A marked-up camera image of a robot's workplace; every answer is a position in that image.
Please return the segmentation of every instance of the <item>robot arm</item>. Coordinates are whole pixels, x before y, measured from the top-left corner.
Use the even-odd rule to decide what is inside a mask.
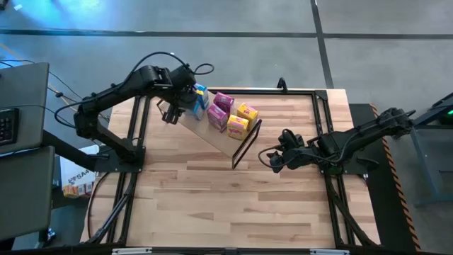
[[[135,96],[157,96],[171,106],[162,120],[176,124],[183,112],[180,108],[190,108],[197,99],[192,90],[195,83],[194,74],[187,66],[181,65],[172,72],[167,68],[141,67],[132,73],[125,84],[112,84],[111,88],[84,98],[86,103],[82,103],[74,115],[77,135],[100,140],[113,148],[123,161],[133,162],[137,155],[132,141],[119,138],[101,125],[98,114]]]
[[[315,137],[307,141],[306,147],[301,135],[294,135],[291,130],[285,129],[278,138],[280,145],[265,149],[258,156],[270,149],[281,151],[282,154],[277,151],[267,154],[270,165],[265,165],[271,167],[275,173],[280,172],[284,166],[289,169],[307,164],[317,164],[323,169],[342,166],[354,152],[383,136],[400,137],[408,134],[413,126],[409,116],[414,113],[414,110],[405,113],[402,109],[390,108],[375,120],[358,127]]]

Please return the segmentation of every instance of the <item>cardboard box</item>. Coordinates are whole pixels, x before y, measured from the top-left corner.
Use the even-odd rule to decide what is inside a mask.
[[[247,131],[250,131],[258,120],[258,111],[250,107],[246,103],[242,103],[238,108],[238,117],[245,118],[248,120]]]
[[[203,111],[199,101],[195,103],[193,109],[186,109],[186,111],[184,112],[184,114],[192,116],[197,120],[201,120],[203,118],[203,113],[205,112]]]
[[[78,186],[66,185],[63,187],[63,196],[65,198],[78,198],[85,195],[85,184]]]
[[[87,154],[97,154],[99,152],[98,145],[91,145],[80,149],[82,152]],[[64,157],[60,157],[60,168],[61,168],[61,187],[65,186],[78,186],[85,183],[90,183],[95,180],[95,174]]]
[[[247,136],[247,125],[247,119],[235,115],[229,116],[228,123],[226,124],[228,135],[234,139],[244,140]]]
[[[200,101],[201,108],[203,110],[206,110],[210,104],[210,96],[207,91],[207,87],[200,84],[195,84],[193,85],[193,87],[197,90],[197,93],[199,95],[198,100]]]
[[[232,114],[234,109],[234,98],[217,92],[213,102],[219,106],[219,108],[221,108],[221,110],[224,111],[228,117]]]
[[[94,182],[85,183],[85,195],[90,197],[93,192]]]
[[[211,125],[220,130],[220,132],[224,132],[225,128],[227,128],[228,115],[219,106],[212,104],[207,109],[207,117]]]

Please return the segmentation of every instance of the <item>desk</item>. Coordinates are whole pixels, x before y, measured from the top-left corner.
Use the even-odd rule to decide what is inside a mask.
[[[47,232],[54,157],[53,147],[43,147],[0,159],[0,240]]]
[[[19,108],[16,143],[0,146],[0,154],[42,144],[48,78],[48,63],[0,69],[0,108],[27,105]]]
[[[345,90],[327,92],[334,129],[352,128]],[[233,97],[259,110],[263,119],[257,140],[234,170],[227,155],[182,125],[165,124],[156,107],[158,100],[151,102],[144,141],[147,155],[135,191],[128,246],[335,246],[326,187],[317,166],[274,174],[257,158],[260,150],[277,144],[284,128],[301,134],[304,141],[316,136],[311,99],[289,95]],[[109,129],[120,137],[127,135],[132,104],[129,100],[113,108]],[[111,211],[117,178],[118,174],[109,175],[98,190],[91,213],[93,231]],[[365,182],[357,176],[344,176],[344,182],[352,215],[379,243]],[[121,222],[120,216],[117,236]],[[342,217],[339,223],[346,240]]]

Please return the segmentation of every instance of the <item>wooden table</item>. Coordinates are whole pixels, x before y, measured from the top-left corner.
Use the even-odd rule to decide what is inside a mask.
[[[345,90],[327,92],[334,129],[352,128]],[[304,141],[316,136],[310,97],[234,97],[259,110],[263,119],[257,140],[234,170],[230,157],[182,125],[165,124],[157,100],[151,102],[144,141],[147,156],[135,191],[128,246],[335,246],[326,187],[317,166],[274,174],[257,158],[260,150],[277,144],[284,128],[301,134]],[[129,100],[113,108],[109,129],[120,137],[127,135],[132,104]],[[320,111],[324,119],[321,104]],[[93,232],[112,209],[117,178],[118,174],[109,175],[98,189],[91,214]],[[344,182],[352,215],[379,243],[365,182],[357,176],[344,176]],[[346,242],[343,218],[338,221]],[[86,239],[85,229],[81,241]]]

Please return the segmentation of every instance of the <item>gray floor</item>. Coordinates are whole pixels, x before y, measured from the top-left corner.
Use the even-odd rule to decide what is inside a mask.
[[[19,4],[22,8],[16,11],[13,7]],[[453,33],[449,0],[318,0],[317,4],[325,33]],[[51,71],[82,96],[120,82],[136,61],[157,50],[174,52],[192,66],[214,64],[213,74],[199,78],[208,86],[274,87],[284,77],[293,88],[326,88],[318,40],[292,35],[316,32],[310,0],[11,0],[0,13],[1,29],[184,32],[173,37],[0,35],[0,43],[19,57],[49,62]],[[190,32],[214,34],[190,37]],[[268,34],[240,38],[216,32]],[[453,40],[326,39],[325,43],[333,85],[346,89],[351,103],[374,103],[381,111],[416,109],[420,115],[452,92]],[[14,56],[0,47],[0,59],[6,58]],[[166,57],[147,63],[176,67]],[[51,84],[73,96],[53,78]],[[49,95],[47,105],[56,109],[63,103]],[[71,115],[70,110],[63,114],[68,119]],[[77,147],[91,143],[57,125],[50,114],[45,128]],[[453,205],[414,208],[414,202],[427,195],[427,185],[411,139],[390,144],[422,249],[451,253]],[[74,218],[57,215],[53,212],[52,221],[60,219],[58,225],[75,224]],[[77,224],[75,233],[80,231],[80,220]],[[62,240],[76,242],[77,234],[70,235],[72,241]]]

